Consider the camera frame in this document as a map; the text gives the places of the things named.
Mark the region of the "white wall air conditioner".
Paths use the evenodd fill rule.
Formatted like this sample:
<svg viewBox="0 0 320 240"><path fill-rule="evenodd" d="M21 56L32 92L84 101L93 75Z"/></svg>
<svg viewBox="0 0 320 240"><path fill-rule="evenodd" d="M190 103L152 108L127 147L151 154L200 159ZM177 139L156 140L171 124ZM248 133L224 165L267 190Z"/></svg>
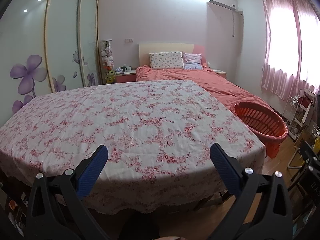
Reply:
<svg viewBox="0 0 320 240"><path fill-rule="evenodd" d="M209 0L209 3L218 5L232 12L237 12L240 16L244 15L243 11L239 10L236 0Z"/></svg>

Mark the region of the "plush toy display tube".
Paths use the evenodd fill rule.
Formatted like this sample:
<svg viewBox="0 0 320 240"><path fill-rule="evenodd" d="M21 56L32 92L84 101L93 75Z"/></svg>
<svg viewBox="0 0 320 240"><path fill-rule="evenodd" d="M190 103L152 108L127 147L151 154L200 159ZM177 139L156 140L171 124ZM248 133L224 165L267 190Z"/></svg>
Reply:
<svg viewBox="0 0 320 240"><path fill-rule="evenodd" d="M115 81L114 58L111 48L111 40L100 41L101 71L103 82L111 84Z"/></svg>

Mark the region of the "pink floral tablecloth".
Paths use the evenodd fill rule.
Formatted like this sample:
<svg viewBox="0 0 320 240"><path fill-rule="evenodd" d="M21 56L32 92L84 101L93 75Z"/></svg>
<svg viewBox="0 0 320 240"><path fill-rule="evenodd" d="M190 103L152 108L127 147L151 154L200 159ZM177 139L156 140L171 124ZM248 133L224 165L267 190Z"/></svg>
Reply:
<svg viewBox="0 0 320 240"><path fill-rule="evenodd" d="M119 83L38 96L1 127L1 169L32 184L60 175L100 145L108 161L85 204L109 215L149 213L197 202L224 189L210 160L218 143L260 172L263 143L195 82Z"/></svg>

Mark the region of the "pink right nightstand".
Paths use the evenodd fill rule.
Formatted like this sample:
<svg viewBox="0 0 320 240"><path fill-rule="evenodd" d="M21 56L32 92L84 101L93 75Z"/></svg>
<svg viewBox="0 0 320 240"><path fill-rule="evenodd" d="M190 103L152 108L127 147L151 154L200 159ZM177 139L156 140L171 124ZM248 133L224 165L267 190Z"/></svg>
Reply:
<svg viewBox="0 0 320 240"><path fill-rule="evenodd" d="M224 79L227 79L227 73L222 71L222 70L218 70L218 69L214 69L213 70L217 75L223 77Z"/></svg>

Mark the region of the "pink window curtain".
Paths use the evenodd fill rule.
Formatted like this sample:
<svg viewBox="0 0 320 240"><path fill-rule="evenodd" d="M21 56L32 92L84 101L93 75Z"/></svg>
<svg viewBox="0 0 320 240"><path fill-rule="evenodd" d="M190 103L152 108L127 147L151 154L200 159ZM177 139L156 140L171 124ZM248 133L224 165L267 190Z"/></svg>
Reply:
<svg viewBox="0 0 320 240"><path fill-rule="evenodd" d="M261 86L281 100L319 90L319 18L308 0L262 0L266 49Z"/></svg>

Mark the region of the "floral white pillow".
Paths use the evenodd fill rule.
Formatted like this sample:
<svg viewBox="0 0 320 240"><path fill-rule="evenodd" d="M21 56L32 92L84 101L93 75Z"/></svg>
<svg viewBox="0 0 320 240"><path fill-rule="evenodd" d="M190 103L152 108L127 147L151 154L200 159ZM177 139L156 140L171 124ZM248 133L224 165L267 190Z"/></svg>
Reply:
<svg viewBox="0 0 320 240"><path fill-rule="evenodd" d="M159 53L150 53L150 67L159 69L183 69L184 62L181 51L167 51Z"/></svg>

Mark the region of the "pink left nightstand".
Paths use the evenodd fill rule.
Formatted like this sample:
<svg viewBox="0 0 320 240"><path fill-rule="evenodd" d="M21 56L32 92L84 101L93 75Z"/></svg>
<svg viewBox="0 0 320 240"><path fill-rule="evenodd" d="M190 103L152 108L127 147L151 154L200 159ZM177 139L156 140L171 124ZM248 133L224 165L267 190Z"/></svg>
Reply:
<svg viewBox="0 0 320 240"><path fill-rule="evenodd" d="M116 83L135 82L135 81L136 81L135 70L116 75Z"/></svg>

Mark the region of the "cluttered white desk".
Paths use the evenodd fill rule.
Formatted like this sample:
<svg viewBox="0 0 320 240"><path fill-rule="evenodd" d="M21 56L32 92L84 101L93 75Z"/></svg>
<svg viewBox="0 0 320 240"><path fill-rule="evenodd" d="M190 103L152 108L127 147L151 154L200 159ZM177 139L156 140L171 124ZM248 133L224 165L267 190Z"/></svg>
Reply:
<svg viewBox="0 0 320 240"><path fill-rule="evenodd" d="M303 111L302 124L309 126L310 122L316 121L316 94L308 89L299 91L299 107Z"/></svg>

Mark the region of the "red plastic laundry basket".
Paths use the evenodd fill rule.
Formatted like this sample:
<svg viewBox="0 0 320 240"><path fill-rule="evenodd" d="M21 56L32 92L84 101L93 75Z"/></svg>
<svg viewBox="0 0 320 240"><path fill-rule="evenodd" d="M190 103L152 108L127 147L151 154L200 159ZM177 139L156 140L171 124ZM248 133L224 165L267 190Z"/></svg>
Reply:
<svg viewBox="0 0 320 240"><path fill-rule="evenodd" d="M231 111L259 138L266 147L266 155L277 156L280 144L286 139L288 128L284 120L271 109L249 101L236 102Z"/></svg>

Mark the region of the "floral sliding wardrobe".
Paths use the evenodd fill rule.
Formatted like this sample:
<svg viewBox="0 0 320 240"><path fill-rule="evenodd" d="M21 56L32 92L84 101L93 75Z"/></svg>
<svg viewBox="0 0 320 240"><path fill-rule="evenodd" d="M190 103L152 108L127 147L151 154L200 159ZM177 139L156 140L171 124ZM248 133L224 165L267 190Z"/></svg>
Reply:
<svg viewBox="0 0 320 240"><path fill-rule="evenodd" d="M99 0L1 0L1 123L37 96L102 83Z"/></svg>

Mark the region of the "pink striped pillow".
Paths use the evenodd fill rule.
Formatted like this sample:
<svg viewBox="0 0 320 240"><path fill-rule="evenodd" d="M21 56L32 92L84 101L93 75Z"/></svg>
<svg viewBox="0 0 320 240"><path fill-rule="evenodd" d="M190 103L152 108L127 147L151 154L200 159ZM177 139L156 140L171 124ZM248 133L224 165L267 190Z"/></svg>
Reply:
<svg viewBox="0 0 320 240"><path fill-rule="evenodd" d="M203 69L201 54L183 53L184 69Z"/></svg>

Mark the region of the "salmon pink bed duvet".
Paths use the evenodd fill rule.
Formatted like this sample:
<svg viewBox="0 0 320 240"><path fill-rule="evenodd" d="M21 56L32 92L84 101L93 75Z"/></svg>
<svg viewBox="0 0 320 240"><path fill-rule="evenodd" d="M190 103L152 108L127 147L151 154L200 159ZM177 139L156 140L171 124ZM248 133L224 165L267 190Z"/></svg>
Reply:
<svg viewBox="0 0 320 240"><path fill-rule="evenodd" d="M261 98L204 69L160 69L149 66L136 69L128 104L140 117L169 117L201 120L238 116L240 103L248 104L245 112L260 118L272 108Z"/></svg>

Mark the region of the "pink nightstand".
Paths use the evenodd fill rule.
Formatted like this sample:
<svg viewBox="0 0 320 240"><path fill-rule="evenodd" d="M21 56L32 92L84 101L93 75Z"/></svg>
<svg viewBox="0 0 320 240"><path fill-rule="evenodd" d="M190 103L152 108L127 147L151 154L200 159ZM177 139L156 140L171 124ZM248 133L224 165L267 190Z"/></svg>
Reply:
<svg viewBox="0 0 320 240"><path fill-rule="evenodd" d="M227 79L227 73L222 71L222 70L218 70L218 69L214 69L213 70L217 75L223 77L224 79Z"/></svg>
<svg viewBox="0 0 320 240"><path fill-rule="evenodd" d="M135 82L135 81L136 81L135 70L116 75L116 83Z"/></svg>

